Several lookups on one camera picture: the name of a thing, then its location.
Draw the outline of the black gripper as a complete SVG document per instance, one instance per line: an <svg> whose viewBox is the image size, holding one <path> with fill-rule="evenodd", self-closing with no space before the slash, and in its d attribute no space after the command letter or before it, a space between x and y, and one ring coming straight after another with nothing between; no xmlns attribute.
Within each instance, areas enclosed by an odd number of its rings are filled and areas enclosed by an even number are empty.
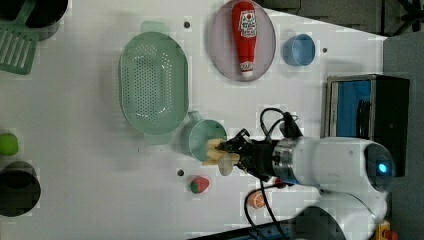
<svg viewBox="0 0 424 240"><path fill-rule="evenodd" d="M249 141L250 134L243 128L233 138L223 143L224 149L238 149L237 153L223 152L222 161L238 162L238 168L246 173L267 182L275 176L273 170L273 151L277 144L262 140Z"/></svg>

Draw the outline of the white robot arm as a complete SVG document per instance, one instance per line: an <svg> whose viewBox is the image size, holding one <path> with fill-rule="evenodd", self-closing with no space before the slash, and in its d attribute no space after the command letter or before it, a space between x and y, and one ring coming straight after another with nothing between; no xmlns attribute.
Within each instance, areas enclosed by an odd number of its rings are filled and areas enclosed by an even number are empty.
<svg viewBox="0 0 424 240"><path fill-rule="evenodd" d="M277 177L319 191L313 205L276 223L285 240L370 240L384 221L396 170L379 143L304 136L257 141L243 130L217 148L238 155L237 166L261 180Z"/></svg>

